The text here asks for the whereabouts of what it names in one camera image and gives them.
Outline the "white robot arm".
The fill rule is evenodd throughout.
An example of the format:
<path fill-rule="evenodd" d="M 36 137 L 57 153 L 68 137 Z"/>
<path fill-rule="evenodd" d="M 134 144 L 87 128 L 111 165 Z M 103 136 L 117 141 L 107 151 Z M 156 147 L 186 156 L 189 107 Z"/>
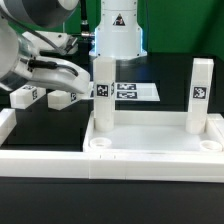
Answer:
<path fill-rule="evenodd" d="M 0 0 L 0 88 L 12 91 L 30 83 L 37 87 L 84 93 L 90 75 L 63 59 L 43 57 L 53 49 L 66 55 L 73 39 L 59 46 L 54 39 L 30 29 L 60 25 L 85 0 Z M 143 57 L 143 31 L 137 22 L 138 0 L 101 0 L 101 21 L 90 36 L 95 41 L 92 57 L 132 60 Z"/>

